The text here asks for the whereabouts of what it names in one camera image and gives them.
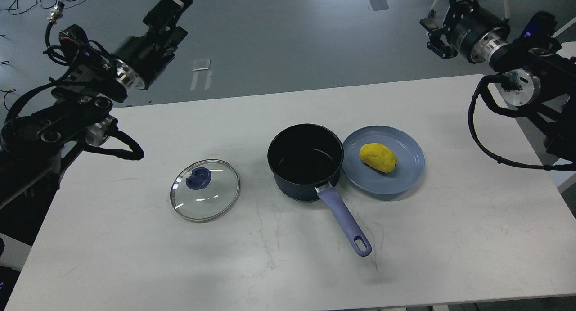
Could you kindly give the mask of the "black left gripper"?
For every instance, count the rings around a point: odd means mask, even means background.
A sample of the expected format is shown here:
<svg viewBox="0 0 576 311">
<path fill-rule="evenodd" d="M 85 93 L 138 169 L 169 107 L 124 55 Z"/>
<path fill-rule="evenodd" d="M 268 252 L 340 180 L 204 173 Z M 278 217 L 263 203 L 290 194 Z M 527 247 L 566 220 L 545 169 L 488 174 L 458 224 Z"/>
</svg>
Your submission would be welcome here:
<svg viewBox="0 0 576 311">
<path fill-rule="evenodd" d="M 113 53 L 124 71 L 133 75 L 132 87 L 147 90 L 176 56 L 187 30 L 175 26 L 194 0 L 160 0 L 145 16 L 148 30 L 143 36 L 130 36 Z"/>
</svg>

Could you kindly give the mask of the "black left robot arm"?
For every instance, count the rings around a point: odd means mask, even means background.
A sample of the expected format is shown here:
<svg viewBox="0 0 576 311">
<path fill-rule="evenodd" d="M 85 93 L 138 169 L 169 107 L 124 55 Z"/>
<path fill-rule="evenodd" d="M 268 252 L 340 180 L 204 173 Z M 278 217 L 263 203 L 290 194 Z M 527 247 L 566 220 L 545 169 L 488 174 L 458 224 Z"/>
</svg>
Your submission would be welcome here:
<svg viewBox="0 0 576 311">
<path fill-rule="evenodd" d="M 61 77 L 21 95 L 1 129 L 1 233 L 31 244 L 60 188 L 65 171 L 81 153 L 139 161 L 142 147 L 111 116 L 133 89 L 145 91 L 173 61 L 187 30 L 178 21 L 194 0 L 160 0 L 144 17 L 147 31 L 109 52 L 74 24 L 51 32 L 64 3 L 50 11 L 45 55 L 66 67 Z"/>
</svg>

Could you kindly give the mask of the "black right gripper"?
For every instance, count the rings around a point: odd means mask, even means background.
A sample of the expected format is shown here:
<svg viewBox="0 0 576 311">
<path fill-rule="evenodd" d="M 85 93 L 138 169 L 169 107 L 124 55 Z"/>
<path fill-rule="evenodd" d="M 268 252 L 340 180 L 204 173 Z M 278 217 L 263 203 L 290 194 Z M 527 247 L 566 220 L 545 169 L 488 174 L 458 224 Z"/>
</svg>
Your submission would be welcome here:
<svg viewBox="0 0 576 311">
<path fill-rule="evenodd" d="M 432 18 L 419 21 L 428 36 L 427 48 L 441 59 L 454 58 L 459 54 L 469 63 L 481 63 L 488 59 L 486 46 L 491 40 L 506 40 L 510 26 L 495 14 L 478 4 L 478 0 L 448 0 L 449 7 L 444 27 Z M 446 36 L 448 44 L 442 39 Z"/>
</svg>

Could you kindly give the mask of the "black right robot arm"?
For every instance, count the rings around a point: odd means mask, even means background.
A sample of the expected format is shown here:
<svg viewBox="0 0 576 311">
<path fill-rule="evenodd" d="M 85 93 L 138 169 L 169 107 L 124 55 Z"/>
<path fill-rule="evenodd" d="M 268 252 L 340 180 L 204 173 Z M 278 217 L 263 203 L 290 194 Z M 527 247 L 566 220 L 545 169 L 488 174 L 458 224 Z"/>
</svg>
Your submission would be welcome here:
<svg viewBox="0 0 576 311">
<path fill-rule="evenodd" d="M 556 18 L 535 13 L 512 42 L 506 20 L 482 8 L 478 0 L 448 0 L 441 26 L 434 10 L 420 20 L 429 38 L 427 47 L 441 59 L 463 55 L 469 63 L 487 62 L 494 74 L 482 77 L 468 109 L 468 127 L 479 149 L 499 164 L 519 169 L 574 171 L 575 167 L 575 58 L 558 55 L 554 37 Z M 564 165 L 527 165 L 496 155 L 482 145 L 474 124 L 477 99 L 492 112 L 528 119 L 545 136 L 546 153 L 567 161 Z"/>
</svg>

